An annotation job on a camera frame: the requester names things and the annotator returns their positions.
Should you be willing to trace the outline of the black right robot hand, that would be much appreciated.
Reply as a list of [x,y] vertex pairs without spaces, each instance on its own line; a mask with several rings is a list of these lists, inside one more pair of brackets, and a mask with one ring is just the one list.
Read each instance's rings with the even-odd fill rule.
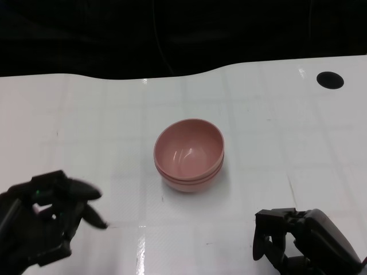
[[319,209],[260,210],[253,259],[266,256],[280,274],[366,274],[350,242]]

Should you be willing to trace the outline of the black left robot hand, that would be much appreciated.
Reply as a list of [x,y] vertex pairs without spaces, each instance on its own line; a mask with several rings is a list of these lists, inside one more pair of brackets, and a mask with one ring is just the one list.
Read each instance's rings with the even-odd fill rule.
[[90,183],[58,170],[32,177],[1,193],[1,274],[22,274],[70,257],[81,220],[97,229],[107,223],[89,205],[101,197]]

